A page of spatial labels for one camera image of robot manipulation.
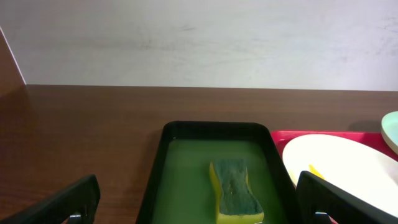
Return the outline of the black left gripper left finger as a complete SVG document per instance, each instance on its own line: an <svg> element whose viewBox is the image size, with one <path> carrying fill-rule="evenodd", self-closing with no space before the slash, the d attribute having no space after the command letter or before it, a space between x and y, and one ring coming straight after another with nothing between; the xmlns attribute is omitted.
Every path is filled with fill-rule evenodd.
<svg viewBox="0 0 398 224"><path fill-rule="evenodd" d="M97 178L91 174L1 223L93 223L100 197Z"/></svg>

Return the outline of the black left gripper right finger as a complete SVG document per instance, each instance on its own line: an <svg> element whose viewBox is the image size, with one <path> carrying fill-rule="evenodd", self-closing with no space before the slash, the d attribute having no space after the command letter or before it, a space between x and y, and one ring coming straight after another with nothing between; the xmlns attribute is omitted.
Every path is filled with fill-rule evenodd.
<svg viewBox="0 0 398 224"><path fill-rule="evenodd" d="M397 224L397 217L360 200L309 171L300 173L296 188L304 223Z"/></svg>

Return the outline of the white plate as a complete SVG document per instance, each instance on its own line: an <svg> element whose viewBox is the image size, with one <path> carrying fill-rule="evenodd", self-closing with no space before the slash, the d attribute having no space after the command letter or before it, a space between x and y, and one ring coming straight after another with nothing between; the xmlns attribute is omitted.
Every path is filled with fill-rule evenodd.
<svg viewBox="0 0 398 224"><path fill-rule="evenodd" d="M300 173L309 171L397 216L397 161L369 146L338 136L307 134L287 143L282 160L295 185Z"/></svg>

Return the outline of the yellow green scrub sponge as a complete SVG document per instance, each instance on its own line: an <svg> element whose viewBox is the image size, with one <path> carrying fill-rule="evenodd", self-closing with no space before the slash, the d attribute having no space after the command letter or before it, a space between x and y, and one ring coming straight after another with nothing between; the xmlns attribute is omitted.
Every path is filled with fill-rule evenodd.
<svg viewBox="0 0 398 224"><path fill-rule="evenodd" d="M209 175L215 192L216 224L263 222L264 210L252 193L244 159L211 161Z"/></svg>

